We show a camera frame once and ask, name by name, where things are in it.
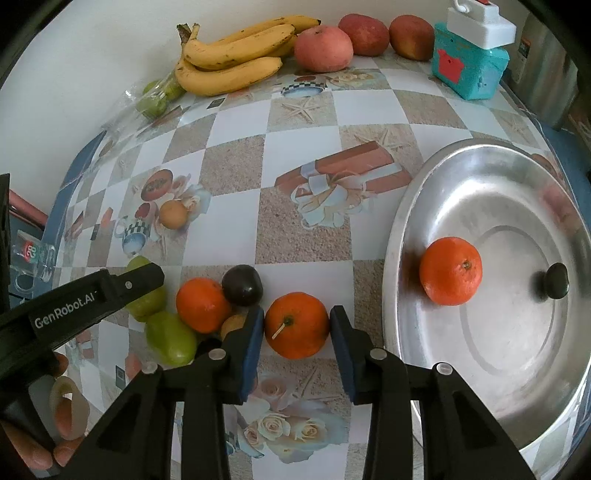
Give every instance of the banana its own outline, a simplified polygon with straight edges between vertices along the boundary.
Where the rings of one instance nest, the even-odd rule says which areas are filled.
[[[287,42],[294,31],[293,25],[276,25],[225,45],[208,45],[194,38],[185,44],[183,53],[196,67],[223,70],[266,56]]]
[[[267,56],[269,57],[288,57],[293,55],[294,47],[296,46],[296,35],[292,35],[291,38],[286,41],[281,47],[276,48]]]
[[[261,57],[219,72],[201,72],[184,57],[178,61],[174,74],[180,86],[195,95],[213,96],[229,93],[264,80],[281,68],[281,59]]]
[[[288,15],[287,17],[274,18],[272,20],[257,23],[251,27],[244,28],[243,30],[233,33],[232,35],[213,42],[211,45],[225,45],[232,43],[233,41],[249,37],[250,35],[262,32],[263,30],[274,27],[275,25],[293,25],[295,27],[295,33],[302,33],[304,30],[308,30],[308,28],[317,27],[320,25],[320,20],[307,17],[305,15]]]

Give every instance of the rose print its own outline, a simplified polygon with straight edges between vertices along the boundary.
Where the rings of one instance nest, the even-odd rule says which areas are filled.
[[[290,417],[287,419],[291,426],[291,437],[305,444],[325,443],[328,433],[326,424],[320,419],[304,419]]]
[[[281,413],[269,412],[257,422],[257,430],[267,440],[277,440],[283,435],[289,435],[291,426]]]
[[[246,425],[250,425],[253,421],[263,418],[271,409],[271,406],[267,400],[251,395],[248,397],[248,401],[242,405],[237,405],[236,409],[244,418]]]
[[[255,439],[255,437],[249,433],[250,438],[247,439],[245,432],[243,432],[241,429],[239,429],[236,437],[238,438],[238,448],[240,448],[241,451],[243,451],[248,456],[251,456],[253,458],[260,458],[260,457],[264,456],[263,453],[251,445],[251,442],[254,442],[255,445],[257,445],[257,446],[259,445],[258,432],[256,432],[256,435],[257,435],[257,437]],[[260,443],[261,450],[262,450],[263,446],[264,446],[264,442]]]
[[[308,452],[298,450],[297,447],[289,447],[289,442],[271,442],[267,446],[283,463],[302,462],[310,458],[314,453],[313,450]]]
[[[261,452],[265,446],[265,438],[259,433],[256,422],[251,423],[244,429],[244,437],[248,442],[248,445],[259,452]]]
[[[293,392],[296,390],[295,382],[286,378],[272,375],[262,377],[259,380],[253,395],[267,400],[273,411],[281,411],[295,400]]]

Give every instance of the person's hand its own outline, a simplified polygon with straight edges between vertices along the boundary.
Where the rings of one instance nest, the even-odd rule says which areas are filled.
[[[55,372],[55,377],[60,377],[68,368],[68,359],[60,353],[56,353],[56,357],[59,361],[59,368]],[[70,399],[61,399],[56,408],[55,421],[60,435],[67,436],[72,429],[72,401]],[[14,449],[30,469],[47,470],[53,465],[51,453],[29,437],[29,435],[8,422],[0,420],[0,424],[4,428],[9,440],[12,442]],[[83,439],[84,436],[74,440],[64,440],[58,444],[53,449],[53,456],[57,463],[61,466],[65,466],[70,458],[72,458],[72,455],[74,455],[74,452]]]

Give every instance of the metal pan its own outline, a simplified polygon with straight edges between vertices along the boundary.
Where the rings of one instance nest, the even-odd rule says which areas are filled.
[[[444,236],[467,240],[482,258],[482,284],[461,306],[435,305],[418,279],[423,252]],[[555,262],[570,279],[561,300],[538,288]],[[452,364],[522,449],[562,422],[589,371],[589,233],[571,198],[525,152],[457,142],[423,165],[402,198],[383,307],[386,347],[409,364]],[[413,417],[420,441],[416,404]]]

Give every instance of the white toy part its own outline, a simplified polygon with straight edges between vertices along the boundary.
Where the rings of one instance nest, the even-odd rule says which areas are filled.
[[[447,29],[477,47],[490,50],[515,41],[517,27],[499,15],[499,7],[486,0],[453,0],[447,9]]]

